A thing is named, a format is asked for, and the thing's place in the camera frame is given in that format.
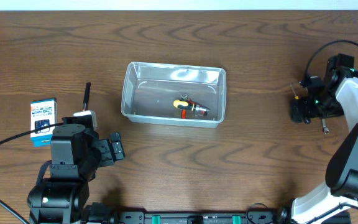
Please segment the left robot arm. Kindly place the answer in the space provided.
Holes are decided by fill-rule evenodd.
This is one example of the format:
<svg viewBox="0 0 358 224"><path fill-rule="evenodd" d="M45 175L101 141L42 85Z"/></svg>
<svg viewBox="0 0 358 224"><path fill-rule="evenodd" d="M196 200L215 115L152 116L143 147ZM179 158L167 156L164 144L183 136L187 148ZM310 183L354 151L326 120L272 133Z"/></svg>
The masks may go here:
<svg viewBox="0 0 358 224"><path fill-rule="evenodd" d="M91 116L64 117L50 146L52 158L27 197L30 223L118 223L118 214L106 205L86 201L96 171L125 158L121 135L100 139Z"/></svg>

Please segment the clear plastic container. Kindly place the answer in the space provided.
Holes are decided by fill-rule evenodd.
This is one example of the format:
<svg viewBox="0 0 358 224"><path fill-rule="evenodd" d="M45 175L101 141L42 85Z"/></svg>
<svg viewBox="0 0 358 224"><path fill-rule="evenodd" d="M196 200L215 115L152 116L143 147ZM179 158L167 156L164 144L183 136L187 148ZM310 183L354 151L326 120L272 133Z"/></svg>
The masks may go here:
<svg viewBox="0 0 358 224"><path fill-rule="evenodd" d="M173 101L183 100L184 93L207 107L208 114L187 111L182 119L182 110ZM138 123L216 128L225 117L226 93L223 68L131 62L124 79L121 113Z"/></svg>

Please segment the small claw hammer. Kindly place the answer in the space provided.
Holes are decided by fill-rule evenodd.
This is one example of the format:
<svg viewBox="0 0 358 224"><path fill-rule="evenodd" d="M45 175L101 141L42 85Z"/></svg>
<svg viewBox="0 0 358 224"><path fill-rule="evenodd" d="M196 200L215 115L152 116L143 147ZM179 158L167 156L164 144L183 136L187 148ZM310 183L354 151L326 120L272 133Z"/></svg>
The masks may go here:
<svg viewBox="0 0 358 224"><path fill-rule="evenodd" d="M85 94L83 98L83 111L88 109L88 104L90 100L90 89L91 89L91 82L87 82L85 86Z"/></svg>

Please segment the slim yellow black screwdriver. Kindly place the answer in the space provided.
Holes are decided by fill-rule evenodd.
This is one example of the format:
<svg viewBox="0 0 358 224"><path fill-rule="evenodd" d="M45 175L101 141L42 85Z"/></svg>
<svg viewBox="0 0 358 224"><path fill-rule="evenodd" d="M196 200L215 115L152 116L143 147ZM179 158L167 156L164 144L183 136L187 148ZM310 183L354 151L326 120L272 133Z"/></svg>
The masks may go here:
<svg viewBox="0 0 358 224"><path fill-rule="evenodd" d="M293 94L294 94L295 99L296 99L296 100L299 100L300 97L299 97L298 93L296 92L295 85L291 83L291 84L290 84L290 88L291 88L291 90L292 90L292 92L293 92Z"/></svg>

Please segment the small silver wrench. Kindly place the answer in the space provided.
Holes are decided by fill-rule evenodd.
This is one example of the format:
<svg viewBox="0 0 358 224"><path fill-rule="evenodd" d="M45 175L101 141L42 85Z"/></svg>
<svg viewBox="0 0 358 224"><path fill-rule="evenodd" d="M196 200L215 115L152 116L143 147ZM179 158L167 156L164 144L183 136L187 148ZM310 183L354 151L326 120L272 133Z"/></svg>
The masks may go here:
<svg viewBox="0 0 358 224"><path fill-rule="evenodd" d="M327 125L326 125L326 120L325 120L324 118L321 118L320 120L321 120L322 132L323 132L324 134L329 134L329 133L330 133L330 130L329 130L329 128L328 128Z"/></svg>

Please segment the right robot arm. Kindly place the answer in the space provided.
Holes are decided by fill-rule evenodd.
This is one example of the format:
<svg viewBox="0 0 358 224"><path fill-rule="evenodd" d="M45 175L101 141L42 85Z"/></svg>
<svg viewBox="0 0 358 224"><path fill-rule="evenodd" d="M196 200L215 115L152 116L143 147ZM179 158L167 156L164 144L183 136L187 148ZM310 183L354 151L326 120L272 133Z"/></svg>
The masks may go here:
<svg viewBox="0 0 358 224"><path fill-rule="evenodd" d="M282 207L277 223L339 223L349 208L358 209L358 70L354 57L338 54L328 59L324 78L306 77L307 94L291 102L291 120L344 116L349 134L326 168L325 180L303 197Z"/></svg>

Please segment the stubby yellow black screwdriver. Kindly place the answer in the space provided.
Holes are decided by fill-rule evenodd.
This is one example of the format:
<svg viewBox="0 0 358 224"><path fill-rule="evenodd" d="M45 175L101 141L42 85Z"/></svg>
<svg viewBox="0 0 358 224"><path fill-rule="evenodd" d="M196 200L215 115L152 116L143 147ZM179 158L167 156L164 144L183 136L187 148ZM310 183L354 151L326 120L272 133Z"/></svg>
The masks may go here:
<svg viewBox="0 0 358 224"><path fill-rule="evenodd" d="M174 100L173 105L174 107L185 111L201 112L203 114L209 112L208 108L203 107L197 103L192 103L190 101Z"/></svg>

